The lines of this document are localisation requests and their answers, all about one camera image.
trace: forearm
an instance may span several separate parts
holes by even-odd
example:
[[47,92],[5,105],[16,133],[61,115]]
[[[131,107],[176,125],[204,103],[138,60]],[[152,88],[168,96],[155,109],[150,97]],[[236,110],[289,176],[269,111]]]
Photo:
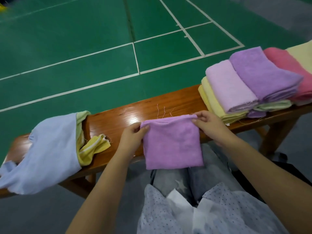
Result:
[[116,152],[66,233],[112,232],[129,162],[129,156]]
[[224,149],[291,233],[312,230],[312,188],[237,138]]

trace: person's right arm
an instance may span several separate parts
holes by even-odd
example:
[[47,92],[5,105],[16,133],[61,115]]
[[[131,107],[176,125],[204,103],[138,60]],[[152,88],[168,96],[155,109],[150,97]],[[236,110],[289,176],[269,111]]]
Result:
[[221,146],[290,233],[312,233],[312,187],[233,134],[215,114],[193,123]]

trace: wooden bench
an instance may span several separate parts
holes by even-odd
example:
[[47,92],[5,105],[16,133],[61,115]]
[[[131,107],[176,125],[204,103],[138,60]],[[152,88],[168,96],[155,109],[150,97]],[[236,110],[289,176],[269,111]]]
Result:
[[[135,122],[156,119],[157,115],[158,118],[170,117],[170,112],[172,116],[180,116],[207,110],[197,90],[198,86],[191,86],[88,116],[83,122],[85,138],[89,140],[94,135],[103,133],[110,137],[112,142],[111,147],[102,153],[96,154],[89,166],[83,167],[79,172],[60,183],[60,185],[86,198],[95,185],[95,174],[103,171],[115,154],[121,133],[125,127]],[[279,147],[298,118],[311,111],[312,104],[300,107],[292,106],[289,109],[268,113],[266,117],[261,119],[242,119],[239,122],[231,124],[229,129],[234,133],[256,129],[263,137],[260,152],[265,156],[269,156]],[[270,129],[265,131],[262,128],[264,125],[269,125]],[[7,154],[6,161],[13,160],[20,162],[22,160],[22,156],[30,146],[28,135],[19,136],[14,140]],[[210,140],[203,133],[201,133],[200,138],[202,143]],[[142,146],[136,152],[133,161],[141,159],[144,159]],[[0,189],[0,197],[11,195],[14,194],[9,193],[6,189]]]

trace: light purple towel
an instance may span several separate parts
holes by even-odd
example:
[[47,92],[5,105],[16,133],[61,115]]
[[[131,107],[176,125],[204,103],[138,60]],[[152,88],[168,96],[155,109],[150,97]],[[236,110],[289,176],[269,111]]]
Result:
[[180,169],[203,166],[199,129],[191,119],[182,115],[142,122],[150,126],[143,138],[146,169]]
[[206,77],[225,113],[250,110],[258,104],[258,98],[241,80],[229,60],[208,67]]
[[261,118],[265,116],[266,116],[266,112],[255,111],[255,110],[250,110],[250,112],[248,112],[247,114],[248,118]]
[[230,62],[259,103],[280,101],[295,95],[303,79],[301,75],[275,66],[261,47],[233,53]]

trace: star print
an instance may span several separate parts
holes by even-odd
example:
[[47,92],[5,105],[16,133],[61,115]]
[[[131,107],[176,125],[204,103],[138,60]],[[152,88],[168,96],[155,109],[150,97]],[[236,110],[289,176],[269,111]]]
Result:
[[185,190],[186,190],[187,188],[186,188],[185,185],[183,184],[183,180],[181,180],[181,181],[175,180],[175,181],[176,181],[177,184],[178,184],[177,189],[180,189],[183,193],[185,193]]

